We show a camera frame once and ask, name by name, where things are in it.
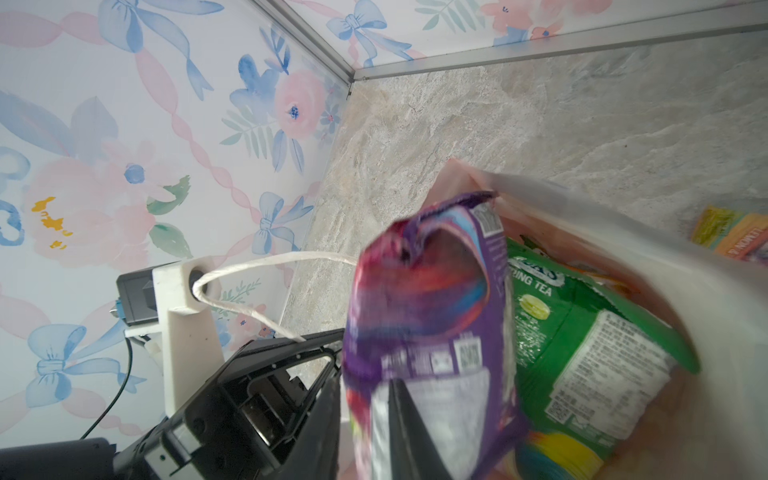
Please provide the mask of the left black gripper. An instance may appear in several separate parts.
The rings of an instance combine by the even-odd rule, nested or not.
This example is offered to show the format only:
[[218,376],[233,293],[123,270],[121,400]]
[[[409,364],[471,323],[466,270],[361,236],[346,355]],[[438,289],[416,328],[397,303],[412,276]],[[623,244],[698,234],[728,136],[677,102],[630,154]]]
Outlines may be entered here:
[[327,365],[341,372],[341,329],[240,348],[173,416],[114,458],[118,479],[264,479],[295,443],[302,399]]

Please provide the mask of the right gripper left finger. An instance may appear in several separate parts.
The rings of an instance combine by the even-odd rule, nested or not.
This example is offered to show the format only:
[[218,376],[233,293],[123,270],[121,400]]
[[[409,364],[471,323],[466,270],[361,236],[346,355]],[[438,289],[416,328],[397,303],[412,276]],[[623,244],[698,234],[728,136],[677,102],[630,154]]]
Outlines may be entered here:
[[288,457],[264,479],[335,479],[341,430],[341,372],[327,365],[302,399]]

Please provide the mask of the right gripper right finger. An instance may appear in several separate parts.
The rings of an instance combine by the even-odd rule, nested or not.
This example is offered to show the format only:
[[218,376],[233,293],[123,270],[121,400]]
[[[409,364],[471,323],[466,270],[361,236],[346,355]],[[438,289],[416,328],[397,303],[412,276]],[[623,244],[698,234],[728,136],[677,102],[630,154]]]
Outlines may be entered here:
[[471,447],[451,382],[388,383],[390,466],[395,479],[468,479]]

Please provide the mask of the purple Fox's candy bag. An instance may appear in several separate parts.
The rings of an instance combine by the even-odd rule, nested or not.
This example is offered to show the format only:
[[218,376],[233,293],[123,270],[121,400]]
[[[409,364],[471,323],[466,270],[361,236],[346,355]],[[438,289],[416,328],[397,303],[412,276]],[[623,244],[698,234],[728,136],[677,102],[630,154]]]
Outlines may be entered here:
[[506,237],[478,191],[391,224],[358,259],[342,372],[357,474],[392,479],[402,381],[452,479],[482,479],[523,439]]

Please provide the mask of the green snack bag small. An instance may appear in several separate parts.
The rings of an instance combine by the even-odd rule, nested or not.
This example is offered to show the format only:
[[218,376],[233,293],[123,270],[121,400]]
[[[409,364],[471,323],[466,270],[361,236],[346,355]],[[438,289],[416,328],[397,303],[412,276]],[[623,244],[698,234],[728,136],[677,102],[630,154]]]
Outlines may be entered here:
[[529,242],[507,242],[516,386],[531,427],[508,461],[518,479],[592,479],[676,368],[700,362],[669,324]]

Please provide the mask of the red pink paper bag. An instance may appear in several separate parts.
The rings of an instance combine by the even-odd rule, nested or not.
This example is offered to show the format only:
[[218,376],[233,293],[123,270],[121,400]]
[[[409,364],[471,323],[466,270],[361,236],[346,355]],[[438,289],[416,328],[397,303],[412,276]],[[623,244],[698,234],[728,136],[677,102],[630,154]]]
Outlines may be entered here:
[[[529,242],[624,295],[679,332],[700,362],[697,374],[675,369],[592,479],[766,477],[765,267],[669,237],[564,187],[456,160],[440,171],[417,212],[478,191],[495,194],[506,245]],[[482,479],[518,479],[508,461],[531,427],[518,401],[527,433]]]

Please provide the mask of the pink yellow Fox's candy bag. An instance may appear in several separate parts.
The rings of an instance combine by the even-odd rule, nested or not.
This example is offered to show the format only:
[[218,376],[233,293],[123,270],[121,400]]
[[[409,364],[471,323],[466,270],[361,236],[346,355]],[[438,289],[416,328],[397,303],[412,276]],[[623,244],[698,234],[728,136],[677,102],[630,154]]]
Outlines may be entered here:
[[731,259],[767,265],[767,216],[763,214],[708,206],[691,240]]

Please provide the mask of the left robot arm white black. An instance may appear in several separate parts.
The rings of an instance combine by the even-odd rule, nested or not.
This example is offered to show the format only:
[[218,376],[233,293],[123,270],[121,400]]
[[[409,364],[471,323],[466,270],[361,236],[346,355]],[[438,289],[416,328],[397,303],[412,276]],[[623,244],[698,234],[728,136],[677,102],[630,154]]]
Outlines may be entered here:
[[334,479],[341,329],[251,341],[120,451],[103,438],[4,449],[4,479]]

